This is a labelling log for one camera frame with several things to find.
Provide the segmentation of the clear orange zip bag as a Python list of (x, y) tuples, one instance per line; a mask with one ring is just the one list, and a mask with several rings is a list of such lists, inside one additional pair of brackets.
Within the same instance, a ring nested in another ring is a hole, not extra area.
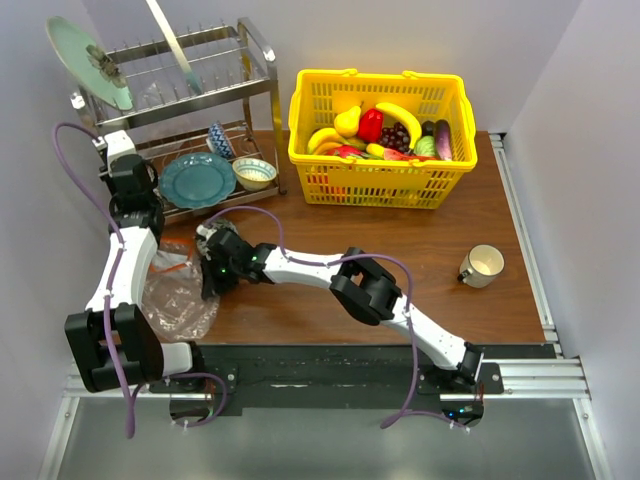
[(142, 311), (154, 332), (169, 342), (203, 339), (216, 320), (220, 297), (202, 291), (195, 243), (185, 237), (162, 239), (142, 298)]

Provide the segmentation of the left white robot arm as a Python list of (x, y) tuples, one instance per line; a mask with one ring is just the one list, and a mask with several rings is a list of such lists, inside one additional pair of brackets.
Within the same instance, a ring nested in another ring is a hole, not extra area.
[(110, 251), (96, 292), (85, 310), (67, 317), (65, 335), (85, 388), (102, 392), (171, 376), (185, 392), (207, 380), (193, 342), (162, 344), (141, 306), (146, 277), (165, 219), (154, 193), (157, 172), (137, 154), (103, 170), (112, 198)]

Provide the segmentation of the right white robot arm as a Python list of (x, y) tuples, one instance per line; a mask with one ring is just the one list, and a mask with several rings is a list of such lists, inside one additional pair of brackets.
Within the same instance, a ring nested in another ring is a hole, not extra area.
[(384, 325), (414, 339), (434, 366), (446, 372), (452, 390), (469, 392), (481, 380), (483, 351), (421, 312), (395, 277), (360, 249), (342, 255), (306, 254), (269, 243), (253, 246), (229, 227), (205, 226), (196, 230), (196, 245), (204, 298), (233, 290), (242, 280), (327, 290), (356, 321)]

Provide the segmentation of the black white leaf bowl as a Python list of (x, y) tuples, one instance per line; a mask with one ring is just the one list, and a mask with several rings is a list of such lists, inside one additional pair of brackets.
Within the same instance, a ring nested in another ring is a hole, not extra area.
[(234, 233), (238, 233), (238, 230), (235, 224), (230, 220), (222, 217), (216, 218), (215, 220), (212, 220), (212, 221), (207, 220), (197, 226), (196, 233), (195, 233), (195, 244), (196, 244), (198, 253), (201, 256), (207, 255), (208, 240), (217, 231), (220, 231), (220, 230), (231, 230)]

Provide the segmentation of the teal scalloped plate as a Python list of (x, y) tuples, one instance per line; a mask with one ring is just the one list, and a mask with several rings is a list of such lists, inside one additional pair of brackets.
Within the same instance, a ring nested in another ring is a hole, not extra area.
[(236, 188), (231, 163), (213, 153), (196, 152), (171, 161), (160, 174), (160, 194), (178, 208), (201, 209), (226, 200)]

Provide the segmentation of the yellow interior patterned bowl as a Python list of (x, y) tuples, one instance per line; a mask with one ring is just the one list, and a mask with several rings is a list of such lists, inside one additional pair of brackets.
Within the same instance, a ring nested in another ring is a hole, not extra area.
[(277, 171), (270, 163), (258, 158), (239, 158), (232, 169), (240, 185), (249, 192), (261, 191), (276, 179)]

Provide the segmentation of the blue zigzag patterned cup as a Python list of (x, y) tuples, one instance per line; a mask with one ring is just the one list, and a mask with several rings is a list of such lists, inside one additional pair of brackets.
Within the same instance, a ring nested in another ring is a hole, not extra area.
[(233, 145), (228, 139), (224, 127), (218, 121), (209, 127), (206, 143), (212, 153), (224, 159), (232, 160), (236, 157)]

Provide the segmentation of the steel two-tier dish rack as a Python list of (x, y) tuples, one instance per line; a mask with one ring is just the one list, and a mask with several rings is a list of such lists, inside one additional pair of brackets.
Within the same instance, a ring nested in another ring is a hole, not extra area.
[(207, 146), (209, 126), (232, 103), (242, 114), (222, 128), (236, 157), (266, 159), (280, 168), (287, 158), (276, 54), (254, 22), (241, 17), (187, 31), (175, 38), (188, 62), (187, 78), (168, 40), (124, 45), (109, 58), (128, 83), (130, 110), (113, 107), (78, 85), (71, 95), (82, 123), (100, 135), (123, 130), (157, 169)]

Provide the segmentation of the cream and blue plate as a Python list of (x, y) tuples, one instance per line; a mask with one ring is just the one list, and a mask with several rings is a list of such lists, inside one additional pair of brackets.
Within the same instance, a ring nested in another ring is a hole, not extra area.
[(160, 31), (163, 34), (170, 51), (175, 57), (177, 64), (183, 73), (188, 88), (195, 95), (202, 94), (203, 91), (199, 79), (192, 70), (189, 61), (187, 60), (187, 57), (159, 3), (156, 0), (146, 0), (146, 4), (156, 24), (160, 28)]

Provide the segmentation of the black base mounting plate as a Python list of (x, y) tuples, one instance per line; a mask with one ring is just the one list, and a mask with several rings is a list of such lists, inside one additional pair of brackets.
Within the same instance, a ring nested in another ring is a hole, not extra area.
[(195, 369), (226, 384), (226, 415), (246, 408), (388, 409), (408, 401), (425, 411), (472, 426), (484, 413), (483, 397), (504, 392), (501, 360), (550, 360), (551, 346), (485, 345), (479, 384), (451, 382), (407, 345), (206, 345)]

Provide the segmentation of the yellow banana bunch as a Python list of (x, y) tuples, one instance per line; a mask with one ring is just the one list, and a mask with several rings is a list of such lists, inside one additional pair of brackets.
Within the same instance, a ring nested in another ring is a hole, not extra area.
[(366, 150), (366, 143), (357, 137), (345, 138), (336, 129), (327, 127), (315, 131), (307, 142), (306, 152), (308, 154), (318, 154), (321, 146), (328, 144), (331, 148), (342, 145), (354, 147), (359, 151)]

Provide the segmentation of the red dragon fruit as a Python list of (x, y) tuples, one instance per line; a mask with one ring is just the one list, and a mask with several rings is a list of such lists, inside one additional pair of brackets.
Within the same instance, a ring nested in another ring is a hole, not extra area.
[(325, 152), (327, 156), (335, 156), (341, 159), (355, 158), (355, 159), (363, 159), (366, 157), (366, 153), (352, 147), (350, 145), (341, 145), (339, 147), (334, 147)]

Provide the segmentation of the mint green floral plate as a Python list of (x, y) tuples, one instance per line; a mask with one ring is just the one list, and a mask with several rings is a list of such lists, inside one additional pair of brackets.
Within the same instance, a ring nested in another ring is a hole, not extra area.
[(96, 40), (60, 16), (46, 21), (46, 32), (59, 60), (82, 87), (114, 109), (133, 109), (126, 77)]

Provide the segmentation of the yellow pear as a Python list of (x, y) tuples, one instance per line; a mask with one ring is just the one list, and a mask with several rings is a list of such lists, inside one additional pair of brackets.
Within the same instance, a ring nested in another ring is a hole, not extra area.
[(359, 131), (362, 104), (356, 104), (334, 118), (333, 126), (343, 138), (351, 138)]

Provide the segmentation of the corn cob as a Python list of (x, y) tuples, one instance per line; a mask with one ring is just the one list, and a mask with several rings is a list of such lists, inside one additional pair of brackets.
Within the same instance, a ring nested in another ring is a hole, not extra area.
[(385, 148), (376, 143), (369, 143), (366, 146), (366, 152), (370, 157), (383, 159), (385, 156)]

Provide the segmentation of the yellow plastic basket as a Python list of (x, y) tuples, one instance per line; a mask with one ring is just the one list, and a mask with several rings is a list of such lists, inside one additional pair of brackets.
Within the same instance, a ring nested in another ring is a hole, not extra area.
[[(370, 157), (341, 159), (306, 152), (312, 134), (334, 128), (334, 118), (356, 104), (363, 114), (380, 102), (411, 112), (422, 137), (435, 136), (435, 122), (451, 128), (452, 161), (388, 161)], [(296, 166), (309, 204), (342, 204), (418, 209), (438, 208), (459, 179), (477, 163), (475, 121), (461, 77), (405, 71), (366, 74), (355, 69), (305, 69), (298, 73), (289, 108), (288, 155)]]

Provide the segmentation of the watermelon slice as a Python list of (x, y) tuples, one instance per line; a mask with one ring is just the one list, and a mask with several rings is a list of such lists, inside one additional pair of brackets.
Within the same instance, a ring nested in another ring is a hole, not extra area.
[(382, 153), (383, 159), (388, 161), (407, 161), (420, 163), (425, 161), (438, 160), (437, 156), (408, 155), (390, 148), (384, 148)]

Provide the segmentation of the red bell pepper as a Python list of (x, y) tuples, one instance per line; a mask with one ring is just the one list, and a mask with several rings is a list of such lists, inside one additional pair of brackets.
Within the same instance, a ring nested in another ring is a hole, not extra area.
[(357, 136), (366, 143), (377, 143), (384, 125), (384, 114), (376, 109), (367, 110), (359, 121)]

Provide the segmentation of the dark purple grapes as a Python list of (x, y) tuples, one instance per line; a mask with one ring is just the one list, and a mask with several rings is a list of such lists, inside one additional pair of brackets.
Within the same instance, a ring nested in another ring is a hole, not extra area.
[(378, 143), (385, 148), (407, 154), (410, 151), (410, 136), (403, 124), (395, 122), (393, 126), (383, 127)]

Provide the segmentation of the long yellow banana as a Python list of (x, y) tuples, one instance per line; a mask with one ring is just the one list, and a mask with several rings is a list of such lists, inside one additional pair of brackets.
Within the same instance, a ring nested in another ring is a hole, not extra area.
[(413, 150), (418, 140), (422, 137), (422, 127), (418, 119), (405, 108), (390, 102), (380, 102), (375, 105), (385, 115), (390, 115), (400, 122), (408, 132), (410, 150)]

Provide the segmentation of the green cabbage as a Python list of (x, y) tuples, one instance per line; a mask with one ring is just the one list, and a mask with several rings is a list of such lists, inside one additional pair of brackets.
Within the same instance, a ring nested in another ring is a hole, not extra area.
[(421, 137), (413, 148), (413, 153), (421, 157), (437, 157), (436, 142), (433, 135), (425, 135)]

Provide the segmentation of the purple eggplant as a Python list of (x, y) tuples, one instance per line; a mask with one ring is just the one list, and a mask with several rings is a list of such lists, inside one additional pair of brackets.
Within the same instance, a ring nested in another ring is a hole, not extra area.
[(451, 128), (446, 120), (440, 119), (435, 122), (434, 139), (438, 157), (444, 161), (452, 161)]

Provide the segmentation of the cream mug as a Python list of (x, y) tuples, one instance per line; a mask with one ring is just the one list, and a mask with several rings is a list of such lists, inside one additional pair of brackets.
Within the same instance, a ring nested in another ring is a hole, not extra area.
[(457, 281), (472, 288), (484, 288), (503, 272), (504, 267), (505, 259), (500, 250), (492, 245), (475, 245), (460, 264)]

